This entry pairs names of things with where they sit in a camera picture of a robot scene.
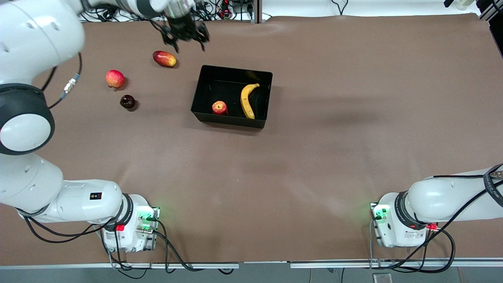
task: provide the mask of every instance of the white round joint cap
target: white round joint cap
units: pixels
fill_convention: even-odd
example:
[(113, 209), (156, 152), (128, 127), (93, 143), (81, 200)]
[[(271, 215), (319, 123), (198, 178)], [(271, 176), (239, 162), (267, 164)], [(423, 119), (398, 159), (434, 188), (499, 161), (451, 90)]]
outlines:
[(51, 125), (46, 118), (37, 114), (21, 114), (0, 129), (0, 142), (12, 151), (25, 152), (45, 143), (50, 134)]

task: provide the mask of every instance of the yellow banana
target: yellow banana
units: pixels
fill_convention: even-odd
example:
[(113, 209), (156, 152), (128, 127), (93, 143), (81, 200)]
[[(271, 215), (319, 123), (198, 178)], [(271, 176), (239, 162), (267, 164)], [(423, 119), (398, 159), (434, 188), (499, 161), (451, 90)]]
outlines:
[(253, 113), (250, 102), (248, 101), (248, 95), (250, 95), (250, 93), (259, 86), (259, 84), (247, 85), (243, 88), (243, 90), (241, 90), (241, 107), (243, 108), (244, 115), (248, 119), (255, 119), (255, 114)]

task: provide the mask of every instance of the brown table surface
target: brown table surface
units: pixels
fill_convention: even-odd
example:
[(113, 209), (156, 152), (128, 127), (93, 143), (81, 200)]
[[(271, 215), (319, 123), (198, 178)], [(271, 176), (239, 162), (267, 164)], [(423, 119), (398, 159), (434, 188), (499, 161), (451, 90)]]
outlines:
[[(207, 25), (207, 51), (181, 43), (170, 69), (152, 60), (173, 50), (148, 22), (85, 24), (82, 77), (53, 109), (56, 132), (37, 152), (68, 180), (113, 180), (160, 206), (186, 261), (368, 258), (370, 202), (434, 174), (501, 162), (503, 64), (474, 14)], [(274, 74), (264, 129), (196, 119), (204, 64)], [(76, 69), (73, 59), (57, 70), (49, 103)], [(107, 87), (110, 69), (128, 78), (124, 90)], [(136, 111), (119, 105), (125, 94), (140, 102)], [(30, 234), (13, 208), (0, 215), (1, 265), (108, 262), (95, 235), (56, 246)], [(502, 241), (480, 240), (502, 224), (452, 224), (457, 257), (502, 257)], [(447, 247), (439, 240), (428, 257), (447, 257)], [(162, 262), (163, 251), (159, 242), (127, 259)]]

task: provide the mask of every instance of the red apple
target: red apple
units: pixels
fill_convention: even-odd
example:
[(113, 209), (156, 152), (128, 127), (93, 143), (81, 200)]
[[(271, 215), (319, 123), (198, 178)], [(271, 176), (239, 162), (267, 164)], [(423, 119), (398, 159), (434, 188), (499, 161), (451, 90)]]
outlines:
[(156, 51), (152, 54), (152, 57), (161, 66), (173, 67), (177, 63), (175, 56), (166, 51)]
[(105, 76), (105, 79), (107, 80), (109, 88), (119, 88), (126, 81), (124, 75), (117, 70), (108, 71), (107, 75)]
[(211, 106), (211, 110), (213, 110), (213, 114), (217, 115), (227, 115), (227, 105), (223, 101), (217, 101), (213, 103), (213, 106)]

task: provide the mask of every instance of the black tray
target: black tray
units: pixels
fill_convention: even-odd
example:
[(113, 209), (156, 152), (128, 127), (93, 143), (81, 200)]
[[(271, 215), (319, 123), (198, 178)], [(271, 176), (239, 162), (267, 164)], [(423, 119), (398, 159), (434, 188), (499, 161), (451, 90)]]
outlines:
[[(201, 122), (263, 128), (273, 73), (204, 65), (201, 67), (191, 111)], [(241, 90), (248, 84), (260, 84), (250, 93), (248, 100), (255, 119), (248, 119), (241, 107)], [(211, 106), (216, 101), (227, 105), (227, 115), (213, 114)]]

